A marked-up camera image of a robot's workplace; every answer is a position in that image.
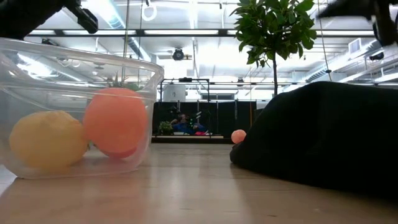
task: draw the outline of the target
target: pink ball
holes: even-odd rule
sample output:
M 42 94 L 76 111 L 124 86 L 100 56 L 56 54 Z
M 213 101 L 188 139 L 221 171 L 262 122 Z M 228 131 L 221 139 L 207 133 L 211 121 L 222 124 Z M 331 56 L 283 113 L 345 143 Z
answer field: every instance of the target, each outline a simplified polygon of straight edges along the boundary
M 232 142 L 234 142 L 235 144 L 243 141 L 244 137 L 246 137 L 246 132 L 244 132 L 243 130 L 236 130 L 231 135 Z

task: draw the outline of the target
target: hanging cable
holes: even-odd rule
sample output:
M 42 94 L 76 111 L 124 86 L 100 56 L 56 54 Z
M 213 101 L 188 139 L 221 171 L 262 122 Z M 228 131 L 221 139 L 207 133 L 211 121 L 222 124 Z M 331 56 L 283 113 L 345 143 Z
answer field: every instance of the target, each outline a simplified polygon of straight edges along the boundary
M 319 5 L 320 5 L 320 2 L 318 0 L 318 14 L 321 11 Z M 319 19 L 319 25 L 321 27 L 321 38 L 322 38 L 323 55 L 325 56 L 326 72 L 329 75 L 329 80 L 331 81 L 331 76 L 330 76 L 331 70 L 329 69 L 328 59 L 326 57 L 325 41 L 323 40 L 323 28 L 322 28 L 322 20 L 321 19 Z

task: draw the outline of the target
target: potted tree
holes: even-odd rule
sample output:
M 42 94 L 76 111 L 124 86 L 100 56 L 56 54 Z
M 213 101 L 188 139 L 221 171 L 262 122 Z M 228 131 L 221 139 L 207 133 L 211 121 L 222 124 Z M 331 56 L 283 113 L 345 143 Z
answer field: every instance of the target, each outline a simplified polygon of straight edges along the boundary
M 303 47 L 312 49 L 317 32 L 307 11 L 313 0 L 239 0 L 231 13 L 237 14 L 236 38 L 241 42 L 239 51 L 250 46 L 248 64 L 256 62 L 264 67 L 268 60 L 273 63 L 275 95 L 278 94 L 277 55 L 284 60 L 298 52 L 303 56 Z

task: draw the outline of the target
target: plastic bin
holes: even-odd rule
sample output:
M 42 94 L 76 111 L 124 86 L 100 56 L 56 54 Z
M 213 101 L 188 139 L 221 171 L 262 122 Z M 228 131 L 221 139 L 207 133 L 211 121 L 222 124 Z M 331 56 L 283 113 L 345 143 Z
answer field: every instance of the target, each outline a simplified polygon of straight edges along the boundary
M 98 95 L 98 90 L 109 88 L 109 83 L 99 76 L 110 77 L 116 73 L 119 80 L 122 73 L 139 74 L 140 80 L 147 77 L 145 86 L 136 91 L 147 114 L 145 136 L 133 155 L 123 159 L 111 158 L 90 144 L 79 161 L 63 169 L 48 170 L 27 165 L 11 149 L 9 138 L 14 125 L 32 113 L 64 111 L 83 123 L 86 108 Z M 135 170 L 149 148 L 153 105 L 157 85 L 163 77 L 163 68 L 149 62 L 0 39 L 0 161 L 15 175 L 25 179 L 117 174 Z M 56 158 L 52 155 L 55 151 L 46 151 L 46 155 Z

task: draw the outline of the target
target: ceiling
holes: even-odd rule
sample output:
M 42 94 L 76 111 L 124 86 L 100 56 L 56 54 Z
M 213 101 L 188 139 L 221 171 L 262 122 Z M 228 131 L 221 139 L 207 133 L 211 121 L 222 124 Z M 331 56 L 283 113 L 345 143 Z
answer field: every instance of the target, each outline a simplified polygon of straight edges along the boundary
M 127 18 L 127 1 L 121 0 L 86 0 L 82 2 L 84 7 L 90 9 L 99 20 L 100 29 L 112 29 L 106 21 L 109 17 L 107 4 L 111 3 L 118 16 L 130 30 L 138 29 L 233 29 L 236 16 L 231 12 L 237 7 L 237 0 L 153 0 L 150 8 L 145 9 L 145 16 L 150 17 L 156 8 L 153 19 L 143 19 L 141 7 L 145 1 L 130 1 L 129 16 Z M 327 1 L 320 0 L 320 9 L 325 7 Z M 392 8 L 392 16 L 397 14 L 396 8 Z M 315 17 L 318 12 L 318 4 L 314 5 L 308 13 Z M 362 18 L 335 18 L 322 20 L 324 31 L 328 30 L 371 30 L 371 24 Z M 66 9 L 56 13 L 38 29 L 81 29 L 76 23 L 76 18 Z M 320 21 L 316 21 L 314 29 L 320 29 Z M 99 52 L 123 56 L 124 39 L 121 37 L 48 37 L 63 47 L 72 49 Z M 278 58 L 278 77 L 283 82 L 299 82 L 294 74 L 308 75 L 317 67 L 325 65 L 325 57 L 332 60 L 348 50 L 348 44 L 355 37 L 319 37 L 315 41 L 312 50 L 305 50 L 304 57 L 298 58 L 292 55 L 286 61 Z M 26 37 L 27 41 L 41 42 L 40 37 Z M 200 78 L 231 82 L 238 77 L 246 82 L 271 82 L 272 71 L 269 67 L 256 68 L 246 65 L 247 55 L 238 52 L 239 42 L 233 37 L 135 37 L 143 51 L 151 56 L 151 60 L 165 68 L 167 78 L 180 78 L 197 74 Z M 195 60 L 176 62 L 171 55 L 176 48 L 181 48 L 186 55 L 195 54 Z M 127 47 L 127 57 L 137 58 L 132 48 Z M 356 68 L 349 65 L 336 71 L 344 71 L 344 75 L 352 75 L 358 70 L 364 69 L 364 60 L 355 61 Z M 113 77 L 115 71 L 97 71 L 95 65 L 85 65 L 84 72 L 87 76 Z M 138 70 L 131 70 L 131 81 L 136 81 Z

